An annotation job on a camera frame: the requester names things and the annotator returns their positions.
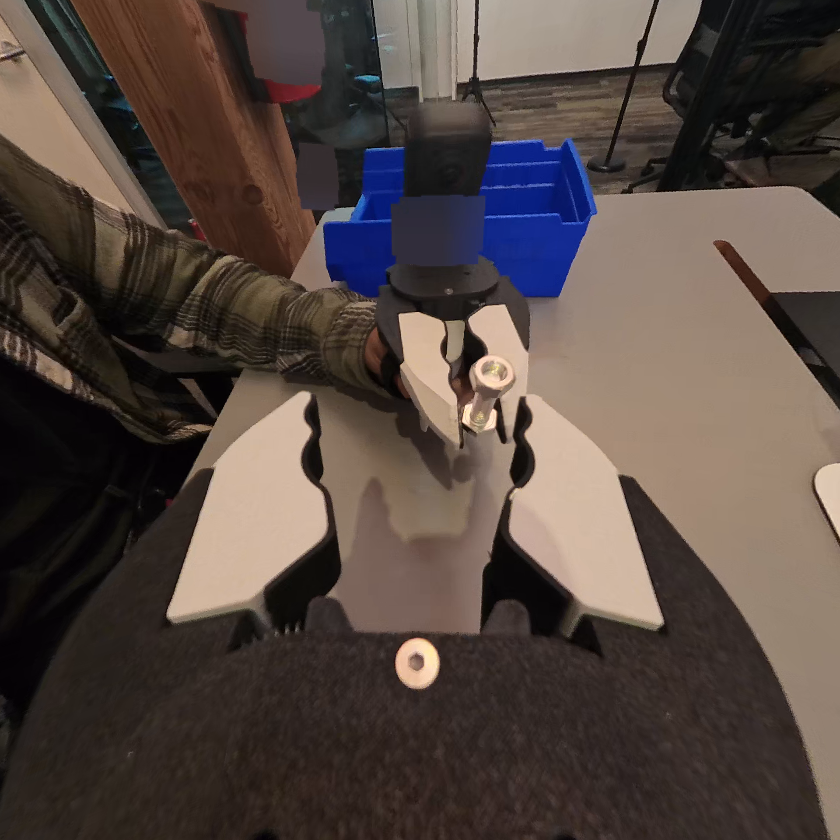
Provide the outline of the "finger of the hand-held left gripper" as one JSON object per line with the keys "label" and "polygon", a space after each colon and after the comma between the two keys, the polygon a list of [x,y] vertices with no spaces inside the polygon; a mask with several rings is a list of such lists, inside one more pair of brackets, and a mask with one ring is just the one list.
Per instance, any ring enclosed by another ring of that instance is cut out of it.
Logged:
{"label": "finger of the hand-held left gripper", "polygon": [[521,338],[512,315],[505,306],[485,306],[467,320],[467,333],[479,342],[483,351],[478,359],[494,356],[502,359],[512,383],[495,401],[497,429],[507,442],[512,441],[520,399],[529,385],[529,317],[525,322],[525,338]]}
{"label": "finger of the hand-held left gripper", "polygon": [[415,405],[422,429],[431,429],[452,449],[463,447],[457,395],[446,359],[445,322],[422,312],[398,315],[402,342],[402,381]]}

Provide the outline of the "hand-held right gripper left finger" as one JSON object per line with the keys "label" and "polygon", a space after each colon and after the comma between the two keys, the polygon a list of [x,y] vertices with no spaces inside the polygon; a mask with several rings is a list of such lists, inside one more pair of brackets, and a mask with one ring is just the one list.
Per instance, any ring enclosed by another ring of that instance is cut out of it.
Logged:
{"label": "hand-held right gripper left finger", "polygon": [[249,614],[304,625],[340,577],[332,501],[322,485],[317,398],[300,392],[217,460],[167,608],[173,624]]}

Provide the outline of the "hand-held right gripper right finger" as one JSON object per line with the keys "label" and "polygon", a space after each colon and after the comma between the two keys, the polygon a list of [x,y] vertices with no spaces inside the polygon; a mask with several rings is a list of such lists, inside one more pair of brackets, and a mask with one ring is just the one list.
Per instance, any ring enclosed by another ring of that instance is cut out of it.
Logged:
{"label": "hand-held right gripper right finger", "polygon": [[548,632],[597,618],[647,631],[665,619],[613,462],[540,396],[520,401],[513,488],[500,520],[508,558],[532,570]]}

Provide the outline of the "silver hex bolt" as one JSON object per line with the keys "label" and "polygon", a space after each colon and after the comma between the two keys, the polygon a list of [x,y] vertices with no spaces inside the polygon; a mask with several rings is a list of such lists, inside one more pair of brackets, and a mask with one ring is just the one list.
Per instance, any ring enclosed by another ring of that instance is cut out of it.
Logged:
{"label": "silver hex bolt", "polygon": [[516,380],[511,363],[497,355],[486,355],[475,362],[469,372],[473,394],[471,402],[479,411],[485,410],[485,406],[496,408]]}

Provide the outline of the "blue plastic bin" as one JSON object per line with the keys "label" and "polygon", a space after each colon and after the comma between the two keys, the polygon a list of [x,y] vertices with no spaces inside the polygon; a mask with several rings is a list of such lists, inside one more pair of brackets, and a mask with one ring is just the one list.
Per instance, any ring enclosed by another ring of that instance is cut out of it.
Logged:
{"label": "blue plastic bin", "polygon": [[[404,149],[364,152],[363,190],[351,216],[324,223],[331,280],[374,298],[394,265],[391,212],[403,192]],[[587,171],[572,141],[493,142],[480,189],[486,198],[481,254],[527,298],[556,298],[596,215]]]}

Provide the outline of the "person's left forearm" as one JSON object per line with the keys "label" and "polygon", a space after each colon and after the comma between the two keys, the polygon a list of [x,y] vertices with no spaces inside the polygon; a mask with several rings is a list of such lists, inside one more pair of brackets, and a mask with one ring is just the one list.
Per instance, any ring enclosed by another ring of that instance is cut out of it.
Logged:
{"label": "person's left forearm", "polygon": [[308,290],[207,248],[179,258],[166,279],[148,331],[172,348],[384,393],[368,351],[372,299],[340,287]]}

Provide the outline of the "person's left hand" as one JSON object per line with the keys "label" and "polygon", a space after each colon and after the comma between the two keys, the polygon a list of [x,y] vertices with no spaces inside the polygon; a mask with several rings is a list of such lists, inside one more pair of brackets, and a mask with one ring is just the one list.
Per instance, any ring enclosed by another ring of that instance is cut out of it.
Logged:
{"label": "person's left hand", "polygon": [[399,364],[383,340],[377,327],[373,327],[364,344],[364,365],[372,380],[383,390],[393,394],[399,373]]}

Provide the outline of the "black office chair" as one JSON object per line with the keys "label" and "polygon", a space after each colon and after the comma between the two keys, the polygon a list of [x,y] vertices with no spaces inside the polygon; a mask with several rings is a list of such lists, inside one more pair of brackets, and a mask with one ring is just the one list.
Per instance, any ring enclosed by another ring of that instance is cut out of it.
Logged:
{"label": "black office chair", "polygon": [[757,36],[770,2],[702,2],[685,47],[671,67],[664,101],[681,119],[670,152],[646,163],[658,192],[719,182],[726,162],[715,149],[719,138],[742,140],[741,154],[772,151],[768,135],[788,116],[800,95],[765,80],[780,59],[815,38]]}
{"label": "black office chair", "polygon": [[324,75],[316,99],[311,131],[323,144],[344,151],[391,144],[380,73],[344,64]]}

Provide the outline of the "black tripod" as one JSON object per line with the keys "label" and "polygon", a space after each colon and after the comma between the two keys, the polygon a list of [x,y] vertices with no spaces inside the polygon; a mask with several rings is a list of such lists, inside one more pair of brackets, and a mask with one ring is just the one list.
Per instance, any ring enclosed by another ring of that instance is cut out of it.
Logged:
{"label": "black tripod", "polygon": [[[482,88],[479,74],[480,56],[480,1],[451,1],[450,5],[450,47],[451,47],[451,98],[454,102],[474,102],[481,106],[490,121],[490,126],[495,129],[497,122],[487,104]],[[469,78],[464,90],[459,93],[459,12],[461,6],[466,5],[472,9],[471,25],[471,60]]]}

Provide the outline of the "white tablet stand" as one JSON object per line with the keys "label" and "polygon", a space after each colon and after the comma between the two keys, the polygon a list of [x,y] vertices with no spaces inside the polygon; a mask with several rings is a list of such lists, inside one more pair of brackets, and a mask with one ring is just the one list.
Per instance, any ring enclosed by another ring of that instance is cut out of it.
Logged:
{"label": "white tablet stand", "polygon": [[839,541],[839,463],[825,465],[813,477],[815,497],[823,515]]}

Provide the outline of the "black stand pole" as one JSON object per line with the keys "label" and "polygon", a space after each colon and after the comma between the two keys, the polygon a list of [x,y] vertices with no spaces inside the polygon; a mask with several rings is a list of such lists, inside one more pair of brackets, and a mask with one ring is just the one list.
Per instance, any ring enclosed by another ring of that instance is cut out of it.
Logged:
{"label": "black stand pole", "polygon": [[648,46],[648,40],[654,25],[655,16],[657,14],[659,4],[660,1],[653,1],[651,4],[644,31],[636,44],[635,60],[632,68],[630,69],[626,81],[626,87],[623,95],[622,104],[616,115],[616,120],[612,136],[610,138],[610,142],[606,148],[605,153],[593,155],[588,160],[586,168],[590,172],[596,174],[612,175],[622,172],[626,168],[626,162],[624,158],[616,155],[616,147],[621,135],[621,131],[623,129],[627,108],[634,92],[637,75],[642,66],[644,54]]}

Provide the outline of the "person's torso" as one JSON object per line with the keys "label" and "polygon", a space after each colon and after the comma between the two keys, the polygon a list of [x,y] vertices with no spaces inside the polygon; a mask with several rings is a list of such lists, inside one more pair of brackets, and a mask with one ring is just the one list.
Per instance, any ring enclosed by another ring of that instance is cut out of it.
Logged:
{"label": "person's torso", "polygon": [[2,138],[2,700],[19,713],[212,424],[136,353],[180,350],[148,325],[200,249]]}

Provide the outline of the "white door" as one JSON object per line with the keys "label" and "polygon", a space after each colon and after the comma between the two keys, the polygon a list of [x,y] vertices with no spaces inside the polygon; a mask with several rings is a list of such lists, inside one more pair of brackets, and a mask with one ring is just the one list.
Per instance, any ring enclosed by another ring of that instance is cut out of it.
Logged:
{"label": "white door", "polygon": [[25,2],[1,2],[1,40],[26,52],[1,65],[3,137],[91,195],[163,228],[163,218]]}

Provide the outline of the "red wall-mounted holder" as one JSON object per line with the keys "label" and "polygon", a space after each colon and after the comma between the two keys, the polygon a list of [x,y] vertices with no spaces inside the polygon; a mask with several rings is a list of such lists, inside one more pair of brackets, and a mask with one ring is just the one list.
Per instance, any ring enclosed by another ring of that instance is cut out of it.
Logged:
{"label": "red wall-mounted holder", "polygon": [[262,77],[255,77],[253,82],[255,95],[259,101],[279,105],[304,102],[313,98],[322,89],[320,84],[290,84]]}

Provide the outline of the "wooden post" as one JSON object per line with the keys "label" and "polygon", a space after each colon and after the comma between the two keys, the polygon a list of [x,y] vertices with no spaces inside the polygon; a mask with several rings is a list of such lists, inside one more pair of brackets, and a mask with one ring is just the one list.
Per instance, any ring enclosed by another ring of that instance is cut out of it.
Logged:
{"label": "wooden post", "polygon": [[250,96],[215,6],[73,6],[209,244],[290,277],[316,224],[280,106]]}

